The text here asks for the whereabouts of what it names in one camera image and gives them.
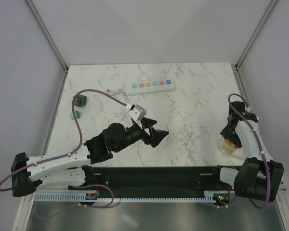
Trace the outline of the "tan wooden cube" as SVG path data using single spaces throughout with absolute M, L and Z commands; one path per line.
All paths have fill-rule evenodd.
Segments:
M 232 154 L 236 150 L 236 145 L 229 139 L 226 139 L 222 143 L 222 150 L 227 154 Z

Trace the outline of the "dark green cube plug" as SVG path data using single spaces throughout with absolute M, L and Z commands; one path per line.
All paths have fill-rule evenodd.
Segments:
M 73 98 L 73 105 L 78 107 L 83 107 L 87 104 L 87 96 L 85 95 L 77 95 Z

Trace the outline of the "light green cube plug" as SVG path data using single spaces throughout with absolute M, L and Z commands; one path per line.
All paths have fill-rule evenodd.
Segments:
M 81 116 L 82 116 L 82 112 L 80 112 L 80 111 L 75 111 L 75 113 L 72 113 L 72 112 L 70 113 L 70 118 L 72 120 L 75 120 L 75 118 L 80 119 Z

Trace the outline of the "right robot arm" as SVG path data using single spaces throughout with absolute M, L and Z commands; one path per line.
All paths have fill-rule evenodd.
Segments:
M 224 138 L 222 150 L 232 154 L 243 149 L 246 159 L 240 169 L 222 167 L 211 177 L 211 184 L 218 190 L 228 184 L 238 197 L 273 202 L 284 167 L 268 154 L 257 127 L 256 115 L 246 110 L 244 102 L 230 104 L 227 125 L 220 133 Z

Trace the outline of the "white power strip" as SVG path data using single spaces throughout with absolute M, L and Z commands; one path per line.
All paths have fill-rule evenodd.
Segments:
M 174 90 L 175 84 L 172 79 L 142 81 L 139 83 L 135 82 L 125 85 L 126 96 L 162 93 Z

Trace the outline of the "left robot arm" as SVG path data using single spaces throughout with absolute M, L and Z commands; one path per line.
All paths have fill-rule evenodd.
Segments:
M 61 170 L 77 168 L 101 163 L 113 158 L 118 153 L 135 142 L 142 140 L 153 148 L 168 136 L 167 130 L 155 129 L 157 121 L 144 117 L 137 124 L 133 121 L 129 128 L 120 123 L 112 123 L 98 136 L 95 136 L 80 147 L 65 153 L 52 154 L 49 157 L 28 157 L 26 153 L 15 156 L 11 166 L 12 195 L 22 197 L 34 193 L 44 184 L 43 176 L 58 173 Z

